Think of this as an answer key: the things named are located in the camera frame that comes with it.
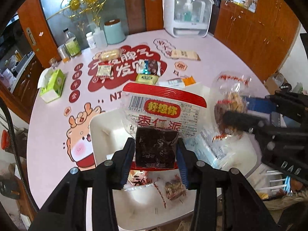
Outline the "clear bag of brown snack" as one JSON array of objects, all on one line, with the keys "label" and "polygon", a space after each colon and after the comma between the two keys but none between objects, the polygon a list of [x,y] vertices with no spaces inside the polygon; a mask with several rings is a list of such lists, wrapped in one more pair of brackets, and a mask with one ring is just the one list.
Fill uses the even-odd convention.
[{"label": "clear bag of brown snack", "polygon": [[227,111],[247,112],[245,97],[253,95],[251,77],[234,71],[222,71],[214,80],[209,92],[209,109],[213,122],[212,142],[224,139],[240,139],[243,132],[223,122]]}]

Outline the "orange white snack pack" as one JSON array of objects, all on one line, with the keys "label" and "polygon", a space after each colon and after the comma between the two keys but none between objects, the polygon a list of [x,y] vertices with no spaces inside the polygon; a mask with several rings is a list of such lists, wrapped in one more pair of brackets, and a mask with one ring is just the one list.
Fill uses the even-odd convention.
[{"label": "orange white snack pack", "polygon": [[167,81],[158,81],[156,85],[161,87],[167,87],[167,88],[175,88],[175,89],[182,89],[184,87],[187,87],[189,85],[195,84],[195,79],[190,77],[180,77],[180,78],[174,78]]}]

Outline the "beige red Lipo biscuit pack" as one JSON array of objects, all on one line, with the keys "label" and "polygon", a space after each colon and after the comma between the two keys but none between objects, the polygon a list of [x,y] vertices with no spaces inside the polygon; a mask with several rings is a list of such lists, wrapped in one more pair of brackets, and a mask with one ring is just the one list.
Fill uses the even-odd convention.
[{"label": "beige red Lipo biscuit pack", "polygon": [[112,65],[98,65],[96,76],[100,78],[110,78],[112,74]]}]

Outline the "blue white snack pack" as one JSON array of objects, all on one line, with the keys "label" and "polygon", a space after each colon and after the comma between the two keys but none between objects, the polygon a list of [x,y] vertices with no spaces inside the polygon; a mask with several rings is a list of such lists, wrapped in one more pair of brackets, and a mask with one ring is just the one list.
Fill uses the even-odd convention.
[{"label": "blue white snack pack", "polygon": [[147,61],[143,60],[139,63],[138,74],[151,74],[149,70],[149,64]]}]

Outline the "clear pack brown nut snack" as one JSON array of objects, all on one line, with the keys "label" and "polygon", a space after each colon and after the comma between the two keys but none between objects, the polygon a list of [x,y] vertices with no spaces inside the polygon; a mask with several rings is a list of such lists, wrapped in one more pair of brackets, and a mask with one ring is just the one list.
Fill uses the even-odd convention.
[{"label": "clear pack brown nut snack", "polygon": [[178,174],[175,175],[170,181],[165,183],[164,186],[166,197],[168,200],[173,201],[181,196],[186,196],[186,188]]}]

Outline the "white storage tray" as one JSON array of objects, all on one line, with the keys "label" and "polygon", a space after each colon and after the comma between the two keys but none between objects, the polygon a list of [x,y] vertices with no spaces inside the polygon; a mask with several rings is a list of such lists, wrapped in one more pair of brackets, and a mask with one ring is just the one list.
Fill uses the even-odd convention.
[{"label": "white storage tray", "polygon": [[[124,148],[128,138],[134,137],[136,128],[124,125],[120,109],[112,109],[90,121],[95,163],[111,159]],[[260,152],[256,141],[248,135],[230,144],[231,165],[244,176],[249,176],[260,165]],[[165,183],[179,174],[178,169],[146,171],[131,168],[128,181],[120,191],[113,192],[117,223],[120,230],[144,230],[171,223],[193,213],[196,193],[188,190],[185,196],[168,200]]]}]

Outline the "red white jujube snack bag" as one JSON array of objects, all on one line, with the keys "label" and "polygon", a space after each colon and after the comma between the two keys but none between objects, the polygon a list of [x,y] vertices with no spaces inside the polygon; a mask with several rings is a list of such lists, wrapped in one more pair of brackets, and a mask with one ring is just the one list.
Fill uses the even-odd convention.
[{"label": "red white jujube snack bag", "polygon": [[137,127],[152,127],[194,137],[205,124],[207,103],[196,93],[129,82],[122,94],[122,122],[132,135]]}]

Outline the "yellow green snack pack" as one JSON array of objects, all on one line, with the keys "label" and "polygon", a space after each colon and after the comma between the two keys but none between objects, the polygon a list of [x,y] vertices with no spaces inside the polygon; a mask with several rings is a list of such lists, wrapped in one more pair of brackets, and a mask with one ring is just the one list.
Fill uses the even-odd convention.
[{"label": "yellow green snack pack", "polygon": [[138,74],[135,82],[139,84],[155,85],[159,79],[159,76],[154,74]]}]

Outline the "pink printed table mat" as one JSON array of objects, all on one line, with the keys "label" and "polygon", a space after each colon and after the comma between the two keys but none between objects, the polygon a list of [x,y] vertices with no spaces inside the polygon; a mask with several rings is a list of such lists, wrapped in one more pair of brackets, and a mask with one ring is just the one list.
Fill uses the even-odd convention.
[{"label": "pink printed table mat", "polygon": [[[123,48],[124,53],[115,62],[111,79],[101,81],[95,77],[101,49],[87,48],[59,65],[66,75],[61,97],[50,103],[40,97],[35,100],[29,125],[27,171],[30,191],[39,207],[72,167],[93,167],[89,122],[96,114],[119,107],[122,89],[136,79],[137,61],[143,57],[162,62],[162,80],[192,76],[210,87],[222,71],[234,71],[251,77],[254,96],[268,93],[253,71],[211,35],[174,38],[164,30],[148,31],[129,35],[116,47]],[[200,60],[173,59],[173,49],[194,51]]]}]

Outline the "dark red small snack pack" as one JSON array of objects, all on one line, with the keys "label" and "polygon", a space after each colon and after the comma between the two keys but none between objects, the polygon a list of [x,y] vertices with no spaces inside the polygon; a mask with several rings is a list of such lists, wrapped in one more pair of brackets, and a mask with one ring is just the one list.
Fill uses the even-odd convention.
[{"label": "dark red small snack pack", "polygon": [[157,60],[148,60],[148,71],[150,74],[161,76],[161,62]]}]

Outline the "clear wrapped yellow cookie pack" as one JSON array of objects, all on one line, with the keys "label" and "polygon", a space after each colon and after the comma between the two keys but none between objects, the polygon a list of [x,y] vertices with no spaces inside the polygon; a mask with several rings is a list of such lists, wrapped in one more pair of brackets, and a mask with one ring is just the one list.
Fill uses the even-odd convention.
[{"label": "clear wrapped yellow cookie pack", "polygon": [[111,49],[103,51],[99,56],[99,60],[102,62],[108,62],[110,60],[118,59],[121,56],[122,56],[122,49]]}]

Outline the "green tissue box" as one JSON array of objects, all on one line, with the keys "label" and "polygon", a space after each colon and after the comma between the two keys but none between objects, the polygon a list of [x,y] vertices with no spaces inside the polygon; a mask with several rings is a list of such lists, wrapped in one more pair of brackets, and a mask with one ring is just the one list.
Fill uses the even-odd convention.
[{"label": "green tissue box", "polygon": [[66,76],[61,69],[52,67],[45,69],[39,78],[39,96],[45,103],[50,103],[61,97]]}]

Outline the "beige long snack pack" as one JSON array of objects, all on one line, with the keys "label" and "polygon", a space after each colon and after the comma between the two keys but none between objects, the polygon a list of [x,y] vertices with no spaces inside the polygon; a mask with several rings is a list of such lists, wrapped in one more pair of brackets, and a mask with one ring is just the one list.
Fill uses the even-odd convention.
[{"label": "beige long snack pack", "polygon": [[171,51],[171,57],[173,59],[190,59],[190,60],[200,60],[199,55],[194,51],[184,51],[180,49],[173,49]]}]

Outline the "wooden cabinet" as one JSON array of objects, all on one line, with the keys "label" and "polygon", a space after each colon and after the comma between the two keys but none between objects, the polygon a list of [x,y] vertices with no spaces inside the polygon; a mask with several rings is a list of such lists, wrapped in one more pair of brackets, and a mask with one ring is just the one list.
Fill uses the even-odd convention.
[{"label": "wooden cabinet", "polygon": [[265,81],[287,56],[298,27],[284,0],[257,0],[254,12],[222,0],[214,36]]}]

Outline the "silver orange drink can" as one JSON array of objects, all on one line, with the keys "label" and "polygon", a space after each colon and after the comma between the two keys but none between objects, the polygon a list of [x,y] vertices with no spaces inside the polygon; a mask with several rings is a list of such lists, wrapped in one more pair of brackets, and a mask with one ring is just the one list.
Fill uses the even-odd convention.
[{"label": "silver orange drink can", "polygon": [[58,51],[59,56],[61,57],[61,59],[64,63],[70,61],[70,54],[68,53],[68,50],[67,50],[65,44],[60,45],[57,48],[57,51]]}]

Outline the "small glass jar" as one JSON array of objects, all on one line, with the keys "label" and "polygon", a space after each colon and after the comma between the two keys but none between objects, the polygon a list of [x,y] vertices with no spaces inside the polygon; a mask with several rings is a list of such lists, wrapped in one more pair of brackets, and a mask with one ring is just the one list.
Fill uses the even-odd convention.
[{"label": "small glass jar", "polygon": [[51,59],[49,60],[49,64],[50,64],[50,66],[51,66],[54,70],[57,69],[58,66],[59,66],[58,61],[56,60],[55,57],[53,57],[53,58],[51,58]]}]

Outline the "white squeeze wash bottle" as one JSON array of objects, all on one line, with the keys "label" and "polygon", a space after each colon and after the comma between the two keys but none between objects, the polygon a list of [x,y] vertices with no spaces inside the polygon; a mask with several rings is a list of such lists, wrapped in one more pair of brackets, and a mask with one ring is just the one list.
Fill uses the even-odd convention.
[{"label": "white squeeze wash bottle", "polygon": [[94,27],[93,37],[97,48],[105,49],[108,46],[108,43],[106,41],[104,30],[102,30],[96,23],[90,23],[87,27],[91,26]]}]

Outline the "teal canister with brown lid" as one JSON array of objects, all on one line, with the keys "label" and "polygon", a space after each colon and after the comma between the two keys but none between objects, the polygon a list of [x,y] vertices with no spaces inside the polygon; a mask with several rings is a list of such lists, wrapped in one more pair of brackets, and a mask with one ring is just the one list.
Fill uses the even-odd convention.
[{"label": "teal canister with brown lid", "polygon": [[108,44],[118,44],[126,39],[119,19],[111,19],[104,23],[104,33]]}]

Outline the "green label glass bottle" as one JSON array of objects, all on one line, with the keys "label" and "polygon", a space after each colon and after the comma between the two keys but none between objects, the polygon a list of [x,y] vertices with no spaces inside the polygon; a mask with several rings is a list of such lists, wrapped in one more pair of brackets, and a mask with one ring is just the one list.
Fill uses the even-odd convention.
[{"label": "green label glass bottle", "polygon": [[63,32],[65,34],[65,46],[70,56],[76,57],[78,55],[81,55],[81,48],[79,46],[76,36],[71,33],[68,28],[64,29]]}]

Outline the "small white pill bottle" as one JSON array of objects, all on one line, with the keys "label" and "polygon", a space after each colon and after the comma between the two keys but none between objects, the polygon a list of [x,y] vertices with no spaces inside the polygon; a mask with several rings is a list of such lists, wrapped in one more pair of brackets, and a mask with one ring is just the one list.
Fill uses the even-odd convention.
[{"label": "small white pill bottle", "polygon": [[88,42],[88,46],[89,46],[90,49],[95,49],[96,48],[96,43],[95,43],[95,39],[94,39],[94,36],[93,36],[92,32],[88,32],[86,34],[86,40]]}]

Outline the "white cosmetics storage box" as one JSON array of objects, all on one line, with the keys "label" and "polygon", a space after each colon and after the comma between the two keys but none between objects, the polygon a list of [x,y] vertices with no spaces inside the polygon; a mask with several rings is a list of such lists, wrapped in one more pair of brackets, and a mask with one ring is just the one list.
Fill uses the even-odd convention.
[{"label": "white cosmetics storage box", "polygon": [[209,30],[213,5],[213,0],[162,0],[163,28],[175,38],[203,38]]}]

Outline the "glass sliding door gold ornament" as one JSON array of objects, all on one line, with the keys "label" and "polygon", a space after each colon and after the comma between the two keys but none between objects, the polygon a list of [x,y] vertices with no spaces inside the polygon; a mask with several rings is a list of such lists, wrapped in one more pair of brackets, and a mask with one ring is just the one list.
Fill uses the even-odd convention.
[{"label": "glass sliding door gold ornament", "polygon": [[25,0],[17,13],[42,68],[52,58],[61,60],[57,48],[65,43],[64,29],[85,49],[86,33],[112,19],[120,21],[124,35],[163,27],[162,0]]}]

